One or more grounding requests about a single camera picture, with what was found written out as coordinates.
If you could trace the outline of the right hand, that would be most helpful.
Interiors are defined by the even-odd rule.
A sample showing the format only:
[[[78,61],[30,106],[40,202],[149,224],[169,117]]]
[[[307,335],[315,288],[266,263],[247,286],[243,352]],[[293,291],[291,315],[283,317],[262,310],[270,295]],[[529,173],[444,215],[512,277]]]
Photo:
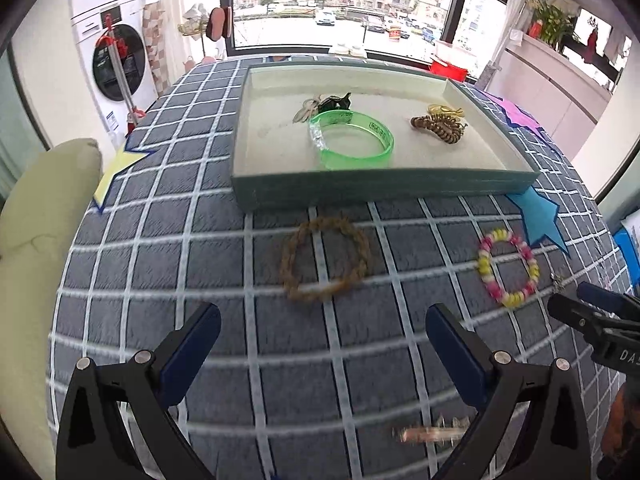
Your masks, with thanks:
[[[598,479],[640,478],[638,380],[628,377],[618,390],[601,440],[601,452]]]

